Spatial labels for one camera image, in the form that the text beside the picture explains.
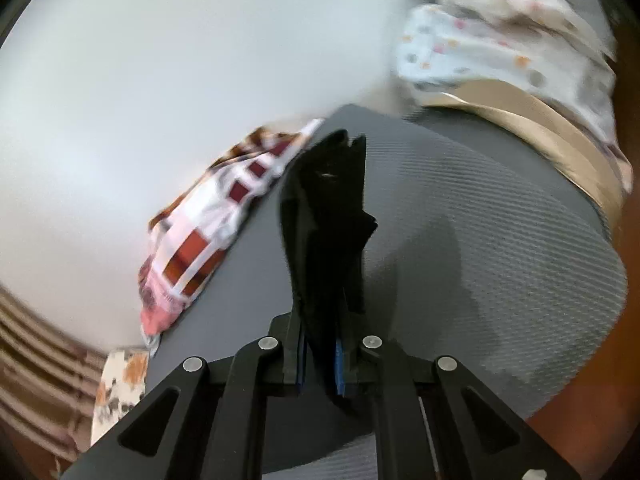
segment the red and white checkered fabric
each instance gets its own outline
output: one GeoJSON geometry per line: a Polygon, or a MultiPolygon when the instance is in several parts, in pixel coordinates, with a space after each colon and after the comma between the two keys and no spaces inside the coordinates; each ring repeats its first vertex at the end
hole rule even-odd
{"type": "Polygon", "coordinates": [[[313,120],[297,134],[258,128],[149,222],[151,255],[138,275],[149,345],[200,294],[236,239],[249,204],[267,193],[321,123],[313,120]]]}

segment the gray mat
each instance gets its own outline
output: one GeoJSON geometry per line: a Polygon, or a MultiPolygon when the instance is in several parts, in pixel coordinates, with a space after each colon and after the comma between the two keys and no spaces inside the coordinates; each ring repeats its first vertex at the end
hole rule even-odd
{"type": "MultiPolygon", "coordinates": [[[[473,134],[470,123],[456,120],[446,123],[473,134]]],[[[623,266],[591,203],[543,159],[527,176],[507,159],[353,106],[330,117],[316,139],[338,128],[368,140],[364,208],[379,228],[365,250],[364,279],[375,330],[418,357],[455,355],[521,416],[543,406],[598,347],[625,299],[623,266]]],[[[163,338],[149,387],[187,356],[235,353],[290,310],[277,217],[281,184],[163,338]]],[[[334,433],[345,425],[340,415],[326,421],[334,433]]],[[[372,438],[350,446],[270,479],[375,478],[369,459],[361,463],[372,448],[374,454],[372,438]]]]}

